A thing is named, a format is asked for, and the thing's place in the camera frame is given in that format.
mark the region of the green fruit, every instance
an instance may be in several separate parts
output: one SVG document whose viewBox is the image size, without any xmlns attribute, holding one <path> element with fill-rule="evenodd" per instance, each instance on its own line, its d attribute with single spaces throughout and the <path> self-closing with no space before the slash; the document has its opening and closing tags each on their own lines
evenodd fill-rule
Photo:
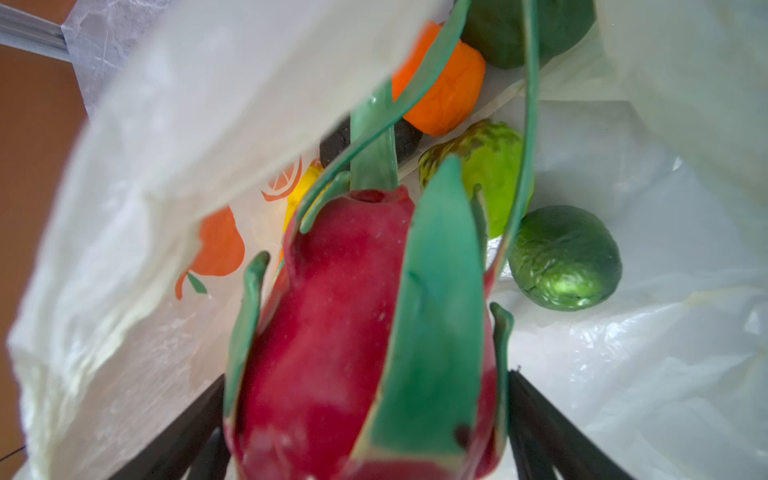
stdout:
<svg viewBox="0 0 768 480">
<path fill-rule="evenodd" d="M 597 305 L 621 278 L 619 248 L 595 215 L 570 205 L 532 211 L 520 224 L 509 258 L 523 293 L 545 308 Z"/>
<path fill-rule="evenodd" d="M 472 198 L 480 184 L 488 216 L 488 235 L 504 233 L 520 174 L 523 151 L 522 135 L 504 122 L 480 120 L 457 138 L 435 145 L 419 158 L 419 181 L 422 190 L 449 154 L 462 159 L 462 183 L 467 198 Z"/>
<path fill-rule="evenodd" d="M 593 0 L 540 0 L 538 40 L 541 61 L 567 51 L 594 24 Z M 525 63 L 523 9 L 520 0 L 472 0 L 462 33 L 464 43 L 498 68 Z"/>
</svg>

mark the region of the printed orange illustration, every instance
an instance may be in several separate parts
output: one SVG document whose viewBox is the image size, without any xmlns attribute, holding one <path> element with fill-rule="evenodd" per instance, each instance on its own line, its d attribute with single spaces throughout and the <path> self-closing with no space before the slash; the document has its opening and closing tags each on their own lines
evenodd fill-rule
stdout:
<svg viewBox="0 0 768 480">
<path fill-rule="evenodd" d="M 295 164 L 288 165 L 288 167 L 280 172 L 277 177 L 270 180 L 270 182 L 267 184 L 270 193 L 267 193 L 264 190 L 261 191 L 261 194 L 264 196 L 264 200 L 268 202 L 274 202 L 276 200 L 280 200 L 281 198 L 287 197 L 291 194 L 291 192 L 293 192 L 293 189 L 296 188 L 296 185 L 299 184 L 300 178 L 301 157 L 299 157 L 298 166 Z"/>
<path fill-rule="evenodd" d="M 198 293 L 207 293 L 205 286 L 190 272 L 204 276 L 227 276 L 237 270 L 245 257 L 245 243 L 235 226 L 229 206 L 211 214 L 200 225 L 203 246 L 189 269 L 176 282 L 176 298 L 181 300 L 184 279 L 189 278 Z"/>
</svg>

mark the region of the green custard apple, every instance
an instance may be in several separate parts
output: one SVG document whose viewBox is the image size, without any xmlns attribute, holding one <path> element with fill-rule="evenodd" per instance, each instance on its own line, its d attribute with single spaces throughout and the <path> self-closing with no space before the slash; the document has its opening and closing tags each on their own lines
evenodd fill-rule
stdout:
<svg viewBox="0 0 768 480">
<path fill-rule="evenodd" d="M 495 238 L 504 227 L 515 199 L 523 151 L 522 135 L 502 121 L 480 120 L 444 144 L 435 145 L 419 158 L 422 190 L 450 154 L 462 159 L 462 182 L 472 198 L 476 184 L 482 187 L 488 216 L 488 235 Z M 530 192 L 533 194 L 533 180 Z"/>
</svg>

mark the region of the green stem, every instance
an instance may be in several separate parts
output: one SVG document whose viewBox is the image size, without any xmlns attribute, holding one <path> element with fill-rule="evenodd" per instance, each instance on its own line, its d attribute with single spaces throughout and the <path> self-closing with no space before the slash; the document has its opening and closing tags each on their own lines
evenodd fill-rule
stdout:
<svg viewBox="0 0 768 480">
<path fill-rule="evenodd" d="M 536 124 L 538 117 L 538 18 L 536 0 L 523 1 L 523 18 L 525 23 L 525 136 L 523 137 L 523 158 L 517 187 L 515 202 L 509 212 L 504 236 L 498 246 L 491 267 L 485 273 L 486 291 L 490 291 L 498 279 L 504 262 L 507 261 L 511 243 L 518 234 L 520 222 L 528 208 L 528 197 L 533 184 L 533 155 L 536 145 Z"/>
<path fill-rule="evenodd" d="M 381 114 L 376 125 L 371 130 L 363 134 L 356 141 L 352 142 L 328 167 L 320 174 L 317 181 L 309 188 L 304 198 L 296 209 L 296 222 L 300 225 L 298 219 L 303 219 L 306 212 L 315 201 L 317 195 L 323 191 L 328 183 L 338 174 L 360 151 L 368 147 L 384 130 L 393 126 L 413 105 L 419 102 L 424 94 L 429 90 L 432 84 L 437 81 L 440 72 L 448 63 L 458 38 L 462 34 L 464 24 L 469 10 L 469 0 L 457 0 L 451 11 L 448 21 L 440 29 L 437 38 L 429 47 L 424 60 L 420 64 L 406 89 L 400 94 L 396 101 L 386 106 L 387 114 Z"/>
<path fill-rule="evenodd" d="M 392 80 L 387 79 L 366 101 L 352 110 L 349 122 L 351 141 L 380 124 L 380 118 L 388 113 L 392 104 Z M 352 190 L 395 190 L 397 178 L 397 153 L 395 152 L 395 128 L 388 127 L 365 150 L 352 159 Z"/>
</svg>

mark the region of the printed leaf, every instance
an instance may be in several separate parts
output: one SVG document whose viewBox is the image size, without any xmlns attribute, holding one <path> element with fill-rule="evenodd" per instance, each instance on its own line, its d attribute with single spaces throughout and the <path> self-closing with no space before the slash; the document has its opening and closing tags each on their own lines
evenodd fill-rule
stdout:
<svg viewBox="0 0 768 480">
<path fill-rule="evenodd" d="M 187 278 L 190 279 L 190 283 L 192 284 L 192 288 L 194 288 L 194 291 L 198 293 L 208 293 L 208 289 L 205 288 L 205 285 L 203 285 L 203 282 L 200 282 L 195 275 L 191 273 L 187 273 Z"/>
</svg>

